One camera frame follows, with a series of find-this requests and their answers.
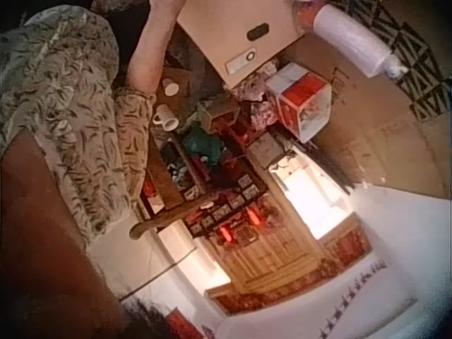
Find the cardboard box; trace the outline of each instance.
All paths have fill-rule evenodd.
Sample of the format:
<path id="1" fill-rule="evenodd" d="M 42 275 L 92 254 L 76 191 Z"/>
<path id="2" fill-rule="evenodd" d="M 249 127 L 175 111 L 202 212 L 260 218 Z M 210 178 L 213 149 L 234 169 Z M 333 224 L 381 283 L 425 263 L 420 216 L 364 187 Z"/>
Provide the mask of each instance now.
<path id="1" fill-rule="evenodd" d="M 332 89 L 316 74 L 291 63 L 268 79 L 266 87 L 279 120 L 301 142 L 311 140 L 328 123 Z"/>
<path id="2" fill-rule="evenodd" d="M 286 0 L 188 0 L 177 21 L 229 88 L 302 35 L 293 24 L 292 2 Z M 263 24 L 268 33 L 251 41 L 247 33 Z M 226 65 L 250 50 L 254 58 L 229 73 Z"/>

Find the hand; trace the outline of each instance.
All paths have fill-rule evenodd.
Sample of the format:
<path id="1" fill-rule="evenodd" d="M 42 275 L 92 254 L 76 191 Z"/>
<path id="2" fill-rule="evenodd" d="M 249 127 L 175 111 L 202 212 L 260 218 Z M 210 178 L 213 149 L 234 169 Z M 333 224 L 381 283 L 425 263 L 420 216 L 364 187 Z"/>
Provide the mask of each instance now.
<path id="1" fill-rule="evenodd" d="M 186 0 L 149 0 L 151 11 L 162 11 L 177 17 L 184 7 Z"/>

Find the human arm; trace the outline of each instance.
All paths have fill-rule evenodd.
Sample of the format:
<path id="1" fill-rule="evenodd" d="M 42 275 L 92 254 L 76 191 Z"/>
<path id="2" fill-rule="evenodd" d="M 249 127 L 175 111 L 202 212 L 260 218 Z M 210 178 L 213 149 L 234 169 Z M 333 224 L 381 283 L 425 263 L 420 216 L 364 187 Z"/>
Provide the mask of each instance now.
<path id="1" fill-rule="evenodd" d="M 139 197 L 148 158 L 148 125 L 165 51 L 185 0 L 151 0 L 151 11 L 126 75 L 115 95 L 119 149 L 132 200 Z"/>

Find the wooden stick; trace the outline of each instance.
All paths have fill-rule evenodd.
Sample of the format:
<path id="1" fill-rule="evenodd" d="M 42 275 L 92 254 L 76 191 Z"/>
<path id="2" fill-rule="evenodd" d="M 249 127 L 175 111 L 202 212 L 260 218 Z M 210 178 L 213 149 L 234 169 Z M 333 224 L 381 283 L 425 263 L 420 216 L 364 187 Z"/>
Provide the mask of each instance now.
<path id="1" fill-rule="evenodd" d="M 193 201 L 187 201 L 171 210 L 158 213 L 153 219 L 140 222 L 133 226 L 129 232 L 130 238 L 137 240 L 144 232 L 152 228 L 168 227 L 173 222 L 186 217 L 189 213 L 195 212 L 198 208 L 209 201 L 218 199 L 219 191 L 203 194 Z"/>

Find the red light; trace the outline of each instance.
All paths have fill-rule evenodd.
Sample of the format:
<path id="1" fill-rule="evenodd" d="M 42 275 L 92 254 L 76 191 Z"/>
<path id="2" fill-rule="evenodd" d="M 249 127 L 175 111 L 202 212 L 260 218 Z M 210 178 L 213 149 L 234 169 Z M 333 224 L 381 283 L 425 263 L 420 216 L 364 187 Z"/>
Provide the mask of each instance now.
<path id="1" fill-rule="evenodd" d="M 221 235 L 225 238 L 226 242 L 233 242 L 234 237 L 232 236 L 231 230 L 229 230 L 227 227 L 222 226 L 220 227 Z"/>
<path id="2" fill-rule="evenodd" d="M 251 221 L 251 223 L 254 226 L 258 226 L 261 224 L 260 217 L 257 215 L 257 213 L 253 209 L 247 208 L 246 212 L 248 213 L 249 221 Z"/>

